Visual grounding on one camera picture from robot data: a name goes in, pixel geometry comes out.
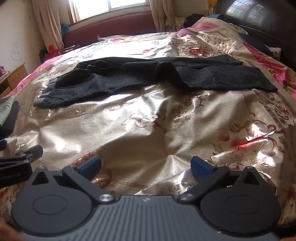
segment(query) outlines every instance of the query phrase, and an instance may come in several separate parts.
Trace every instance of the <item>floral bedspread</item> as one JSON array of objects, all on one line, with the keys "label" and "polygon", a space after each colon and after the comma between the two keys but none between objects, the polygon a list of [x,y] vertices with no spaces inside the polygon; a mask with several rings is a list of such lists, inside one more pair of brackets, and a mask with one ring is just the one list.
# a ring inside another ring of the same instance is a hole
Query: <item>floral bedspread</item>
[{"label": "floral bedspread", "polygon": [[[56,170],[97,154],[103,166],[92,181],[116,196],[181,194],[198,182],[190,171],[192,156],[233,170],[252,165],[278,197],[279,225],[292,223],[296,220],[296,105],[285,81],[294,83],[295,73],[244,45],[238,31],[222,21],[201,19],[178,33],[106,40],[45,62],[12,92],[20,111],[1,155],[40,144],[44,154],[32,167]],[[67,108],[33,107],[50,79],[81,61],[221,54],[260,68],[279,90],[184,94],[163,83]],[[0,190],[0,211],[6,219],[22,185]]]}]

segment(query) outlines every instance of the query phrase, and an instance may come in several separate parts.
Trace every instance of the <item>dark wooden bed frame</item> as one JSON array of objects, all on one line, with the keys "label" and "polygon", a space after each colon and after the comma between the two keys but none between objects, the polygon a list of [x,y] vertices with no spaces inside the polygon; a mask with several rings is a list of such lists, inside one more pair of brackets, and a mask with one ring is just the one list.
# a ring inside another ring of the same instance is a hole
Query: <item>dark wooden bed frame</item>
[{"label": "dark wooden bed frame", "polygon": [[296,71],[296,0],[218,0],[216,13],[281,48],[281,62]]}]

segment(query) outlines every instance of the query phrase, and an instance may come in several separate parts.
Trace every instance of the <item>beige curtain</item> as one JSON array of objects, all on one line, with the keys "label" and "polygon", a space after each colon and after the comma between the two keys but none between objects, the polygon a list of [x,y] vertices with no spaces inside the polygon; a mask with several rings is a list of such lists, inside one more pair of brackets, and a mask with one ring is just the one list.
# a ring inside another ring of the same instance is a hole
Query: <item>beige curtain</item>
[{"label": "beige curtain", "polygon": [[165,32],[175,25],[175,8],[173,0],[149,0],[154,24],[158,32]]},{"label": "beige curtain", "polygon": [[62,51],[64,43],[59,19],[59,0],[32,0],[32,3],[47,50],[52,45]]}]

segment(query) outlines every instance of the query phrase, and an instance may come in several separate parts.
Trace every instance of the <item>person's hand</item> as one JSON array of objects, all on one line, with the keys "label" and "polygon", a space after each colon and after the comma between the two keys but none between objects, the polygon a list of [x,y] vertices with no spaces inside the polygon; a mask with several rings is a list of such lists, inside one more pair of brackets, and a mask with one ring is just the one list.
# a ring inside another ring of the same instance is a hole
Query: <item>person's hand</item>
[{"label": "person's hand", "polygon": [[0,218],[0,241],[24,241],[19,234]]}]

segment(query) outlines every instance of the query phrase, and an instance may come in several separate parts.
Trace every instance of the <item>window sill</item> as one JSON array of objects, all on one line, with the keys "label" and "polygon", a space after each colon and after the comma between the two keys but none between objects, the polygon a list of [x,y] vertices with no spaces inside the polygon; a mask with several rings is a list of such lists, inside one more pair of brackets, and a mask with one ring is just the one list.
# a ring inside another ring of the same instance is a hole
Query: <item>window sill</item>
[{"label": "window sill", "polygon": [[141,13],[141,12],[151,12],[150,6],[149,5],[133,6],[133,7],[126,7],[126,8],[121,8],[121,9],[116,9],[109,12],[101,13],[99,15],[95,15],[93,17],[89,17],[72,24],[70,26],[69,32],[75,31],[77,29],[83,28],[93,23],[101,22],[103,20],[121,17],[124,15],[129,15],[134,13]]}]

